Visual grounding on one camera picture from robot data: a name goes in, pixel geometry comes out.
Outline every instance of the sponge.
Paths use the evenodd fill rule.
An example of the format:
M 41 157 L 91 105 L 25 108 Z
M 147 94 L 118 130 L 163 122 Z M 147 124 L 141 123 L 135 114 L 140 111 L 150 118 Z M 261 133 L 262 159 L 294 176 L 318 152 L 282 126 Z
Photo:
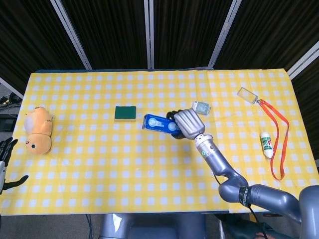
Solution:
M 136 121 L 136 106 L 116 106 L 115 121 Z

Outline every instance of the yellow checkered tablecloth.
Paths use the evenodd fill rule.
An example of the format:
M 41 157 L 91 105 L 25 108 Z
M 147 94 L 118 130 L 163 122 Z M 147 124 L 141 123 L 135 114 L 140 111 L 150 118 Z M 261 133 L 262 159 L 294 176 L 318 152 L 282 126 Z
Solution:
M 263 156 L 259 133 L 276 128 L 258 105 L 236 93 L 246 87 L 275 106 L 291 123 L 286 176 L 276 181 Z M 262 183 L 298 197 L 318 184 L 291 81 L 284 70 L 90 72 L 31 75 L 13 137 L 7 181 L 27 174 L 18 188 L 4 191 L 3 215 L 109 212 L 243 210 L 225 203 L 194 141 L 142 130 L 147 113 L 165 116 L 195 100 L 212 111 L 201 116 L 206 133 L 250 184 Z M 137 106 L 136 122 L 114 122 L 115 106 Z M 52 150 L 25 150 L 25 113 L 47 108 L 53 119 Z M 282 124 L 283 135 L 286 128 Z M 282 143 L 276 156 L 278 173 Z

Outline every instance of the black curtain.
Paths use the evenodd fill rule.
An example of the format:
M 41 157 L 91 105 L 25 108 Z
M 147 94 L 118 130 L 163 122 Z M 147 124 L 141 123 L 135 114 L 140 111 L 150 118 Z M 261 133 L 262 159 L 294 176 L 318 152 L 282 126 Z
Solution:
M 63 0 L 93 69 L 147 68 L 143 0 Z
M 292 80 L 315 159 L 319 159 L 319 58 Z
M 232 0 L 154 0 L 155 68 L 207 66 Z
M 83 69 L 48 0 L 0 0 L 0 77 L 24 94 L 39 69 Z
M 214 69 L 288 71 L 318 40 L 318 0 L 243 0 Z

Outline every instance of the lanyard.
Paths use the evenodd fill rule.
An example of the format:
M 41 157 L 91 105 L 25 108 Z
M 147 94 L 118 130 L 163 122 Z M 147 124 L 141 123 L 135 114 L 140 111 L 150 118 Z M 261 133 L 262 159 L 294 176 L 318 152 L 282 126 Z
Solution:
M 288 141 L 288 131 L 289 131 L 289 122 L 288 120 L 281 114 L 279 113 L 278 110 L 276 110 L 271 104 L 267 103 L 264 100 L 257 100 L 257 102 L 259 103 L 259 105 L 261 106 L 261 108 L 264 110 L 264 112 L 272 119 L 272 121 L 275 123 L 276 128 L 277 128 L 277 137 L 276 137 L 276 141 L 274 144 L 274 154 L 271 157 L 270 160 L 270 168 L 271 168 L 271 173 L 273 175 L 274 178 L 276 178 L 277 180 L 282 180 L 285 176 L 285 172 L 284 172 L 284 161 L 285 161 L 285 157 L 286 157 L 286 148 L 287 148 L 287 141 Z M 279 139 L 279 127 L 278 127 L 278 123 L 275 119 L 275 117 L 270 113 L 270 111 L 267 109 L 269 108 L 272 112 L 274 112 L 282 121 L 284 121 L 287 124 L 287 131 L 286 131 L 286 136 L 285 136 L 285 140 L 284 140 L 284 144 L 283 144 L 283 151 L 281 154 L 281 161 L 280 161 L 280 178 L 277 178 L 276 175 L 274 174 L 273 171 L 273 163 L 274 163 L 274 158 L 275 158 L 275 154 L 276 154 L 276 150 L 277 150 L 277 145 L 278 145 L 278 139 Z

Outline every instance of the white bottle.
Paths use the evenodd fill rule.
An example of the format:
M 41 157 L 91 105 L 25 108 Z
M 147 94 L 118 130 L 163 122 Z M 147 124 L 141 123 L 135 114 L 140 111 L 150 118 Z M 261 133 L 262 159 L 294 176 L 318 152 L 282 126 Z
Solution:
M 260 134 L 261 147 L 263 148 L 264 155 L 267 158 L 272 158 L 274 154 L 273 146 L 271 145 L 270 135 L 266 132 Z

